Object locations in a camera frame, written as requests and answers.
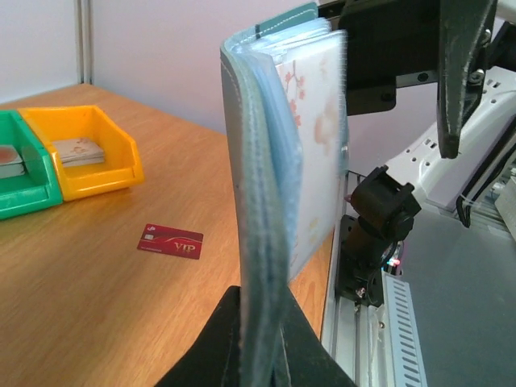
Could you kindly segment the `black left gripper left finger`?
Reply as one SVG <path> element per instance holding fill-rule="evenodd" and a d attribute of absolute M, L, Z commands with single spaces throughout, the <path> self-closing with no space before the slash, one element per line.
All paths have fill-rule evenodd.
<path fill-rule="evenodd" d="M 159 385 L 241 386 L 240 339 L 240 287 L 232 285 L 187 352 L 159 379 Z"/>

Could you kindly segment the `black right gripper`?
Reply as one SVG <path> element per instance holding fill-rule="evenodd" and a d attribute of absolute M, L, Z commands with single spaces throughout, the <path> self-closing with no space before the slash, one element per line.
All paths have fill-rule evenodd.
<path fill-rule="evenodd" d="M 494 0 L 321 3 L 318 14 L 347 32 L 347 113 L 392 110 L 398 89 L 439 75 L 439 153 L 456 158 L 461 131 L 480 105 L 496 10 Z"/>

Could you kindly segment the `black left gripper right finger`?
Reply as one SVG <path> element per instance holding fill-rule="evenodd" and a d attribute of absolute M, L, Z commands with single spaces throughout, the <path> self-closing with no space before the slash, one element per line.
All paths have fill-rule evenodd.
<path fill-rule="evenodd" d="M 275 386 L 354 386 L 323 347 L 287 285 L 275 309 L 273 384 Z"/>

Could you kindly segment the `red VIP card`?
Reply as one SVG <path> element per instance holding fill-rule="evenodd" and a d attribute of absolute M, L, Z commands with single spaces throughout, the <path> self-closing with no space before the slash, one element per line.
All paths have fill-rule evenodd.
<path fill-rule="evenodd" d="M 141 251 L 199 260 L 203 234 L 148 223 L 139 239 Z"/>

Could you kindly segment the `white patterned card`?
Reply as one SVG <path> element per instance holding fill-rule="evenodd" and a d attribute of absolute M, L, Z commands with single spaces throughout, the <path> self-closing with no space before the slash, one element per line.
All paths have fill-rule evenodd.
<path fill-rule="evenodd" d="M 295 278 L 335 225 L 346 142 L 342 54 L 334 31 L 290 48 L 277 66 L 302 147 L 298 221 L 289 276 Z"/>

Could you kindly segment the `teal card holder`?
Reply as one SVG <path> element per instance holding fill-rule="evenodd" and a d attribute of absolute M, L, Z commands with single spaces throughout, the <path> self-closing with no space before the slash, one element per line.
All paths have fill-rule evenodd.
<path fill-rule="evenodd" d="M 239 237 L 242 386 L 275 386 L 281 287 L 297 230 L 302 147 L 277 66 L 292 47 L 334 31 L 309 2 L 239 31 L 220 48 L 223 108 Z M 347 167 L 346 47 L 342 59 Z"/>

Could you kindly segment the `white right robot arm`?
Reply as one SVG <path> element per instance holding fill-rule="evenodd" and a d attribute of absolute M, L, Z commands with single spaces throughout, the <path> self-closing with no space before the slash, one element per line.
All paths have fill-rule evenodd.
<path fill-rule="evenodd" d="M 388 161 L 425 202 L 435 189 L 468 226 L 515 158 L 512 1 L 329 1 L 318 13 L 347 32 L 347 111 L 392 110 L 397 90 L 437 86 L 436 119 Z"/>

